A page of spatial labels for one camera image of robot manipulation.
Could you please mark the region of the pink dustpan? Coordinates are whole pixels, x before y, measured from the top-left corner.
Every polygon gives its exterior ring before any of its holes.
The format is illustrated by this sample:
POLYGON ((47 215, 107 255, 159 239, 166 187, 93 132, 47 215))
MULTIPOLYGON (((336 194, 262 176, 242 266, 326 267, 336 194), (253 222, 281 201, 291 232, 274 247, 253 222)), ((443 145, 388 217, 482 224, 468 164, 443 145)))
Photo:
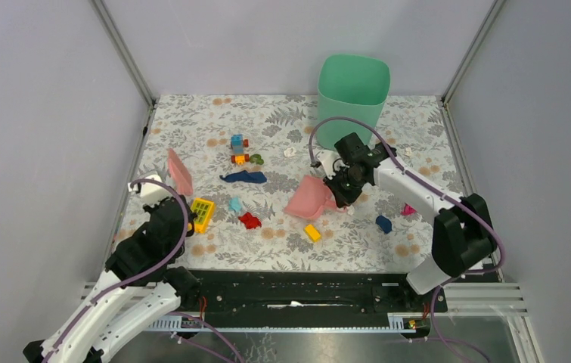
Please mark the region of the pink dustpan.
POLYGON ((339 208, 334 195, 322 179, 305 175, 299 187, 284 207, 284 212, 290 216, 315 221, 325 210, 344 213, 345 208, 339 208))

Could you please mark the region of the pink hand brush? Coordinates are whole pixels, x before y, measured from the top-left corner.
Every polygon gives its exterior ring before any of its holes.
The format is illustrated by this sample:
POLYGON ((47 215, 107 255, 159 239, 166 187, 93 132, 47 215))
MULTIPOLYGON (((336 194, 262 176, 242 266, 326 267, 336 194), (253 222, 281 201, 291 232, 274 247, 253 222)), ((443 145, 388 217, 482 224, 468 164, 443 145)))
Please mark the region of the pink hand brush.
POLYGON ((192 177, 178 154, 173 149, 168 149, 169 175, 175 183, 176 191, 185 196, 192 196, 194 187, 192 177))

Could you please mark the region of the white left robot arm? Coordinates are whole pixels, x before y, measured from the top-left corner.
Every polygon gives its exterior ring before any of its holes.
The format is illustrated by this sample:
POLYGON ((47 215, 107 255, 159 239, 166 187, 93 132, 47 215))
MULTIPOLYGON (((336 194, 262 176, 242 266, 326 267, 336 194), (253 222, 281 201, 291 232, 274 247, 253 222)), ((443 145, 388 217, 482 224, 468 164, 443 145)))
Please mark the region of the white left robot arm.
POLYGON ((194 234, 185 197, 166 197, 144 211, 149 220, 118 244, 73 316, 48 339, 26 345, 28 362, 108 362, 161 316, 198 304, 197 278, 171 266, 194 234))

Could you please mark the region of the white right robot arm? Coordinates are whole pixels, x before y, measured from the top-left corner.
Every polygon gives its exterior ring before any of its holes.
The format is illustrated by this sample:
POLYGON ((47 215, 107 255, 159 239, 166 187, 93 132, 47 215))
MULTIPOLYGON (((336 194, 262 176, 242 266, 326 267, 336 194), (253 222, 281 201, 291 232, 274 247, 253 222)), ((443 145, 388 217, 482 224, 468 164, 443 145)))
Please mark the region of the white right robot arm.
POLYGON ((351 133, 333 151, 318 152, 312 165, 324 169, 324 183, 339 208, 353 204, 370 184, 407 203, 432 226, 429 256, 407 273, 408 285, 398 292, 405 310, 416 312, 433 288, 465 274, 497 249, 489 210, 480 195, 463 197, 439 188, 403 163, 385 142, 368 147, 351 133))

